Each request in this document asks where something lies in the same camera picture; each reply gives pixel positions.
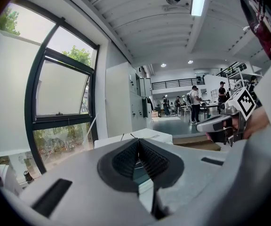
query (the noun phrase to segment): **ceiling light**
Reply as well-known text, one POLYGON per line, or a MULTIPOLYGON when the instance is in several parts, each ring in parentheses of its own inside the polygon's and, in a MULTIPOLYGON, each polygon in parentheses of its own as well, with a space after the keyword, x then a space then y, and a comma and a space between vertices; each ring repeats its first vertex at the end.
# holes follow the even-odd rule
POLYGON ((205 0, 193 0, 192 1, 192 8, 191 8, 191 15, 192 16, 201 16, 204 3, 205 3, 205 0))

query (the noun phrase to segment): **green foliage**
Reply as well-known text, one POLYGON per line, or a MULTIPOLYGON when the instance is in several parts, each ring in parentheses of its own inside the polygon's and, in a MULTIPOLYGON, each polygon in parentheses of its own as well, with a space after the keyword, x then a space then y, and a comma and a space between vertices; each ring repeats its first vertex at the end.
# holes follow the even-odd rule
POLYGON ((62 51, 64 55, 73 58, 87 66, 91 64, 90 52, 86 51, 85 48, 77 49, 74 45, 70 52, 62 51))
POLYGON ((0 15, 0 30, 20 35, 19 31, 15 30, 15 26, 17 25, 18 12, 13 11, 9 7, 6 7, 2 14, 0 15))

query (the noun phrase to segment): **black railing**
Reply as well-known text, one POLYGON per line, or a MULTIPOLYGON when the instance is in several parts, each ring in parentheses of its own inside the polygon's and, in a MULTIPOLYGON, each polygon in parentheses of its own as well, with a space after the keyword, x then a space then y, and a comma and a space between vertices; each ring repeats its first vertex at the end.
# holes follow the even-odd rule
POLYGON ((152 83, 152 89, 167 89, 172 87, 181 87, 181 86, 193 86, 193 85, 204 85, 204 78, 190 78, 183 80, 174 80, 174 81, 163 81, 152 83))
POLYGON ((221 77, 226 78, 226 75, 231 76, 232 74, 236 74, 237 72, 239 72, 238 68, 240 69, 240 71, 243 71, 247 68, 247 65, 241 62, 235 62, 228 68, 220 71, 220 73, 218 73, 216 76, 221 76, 221 77))

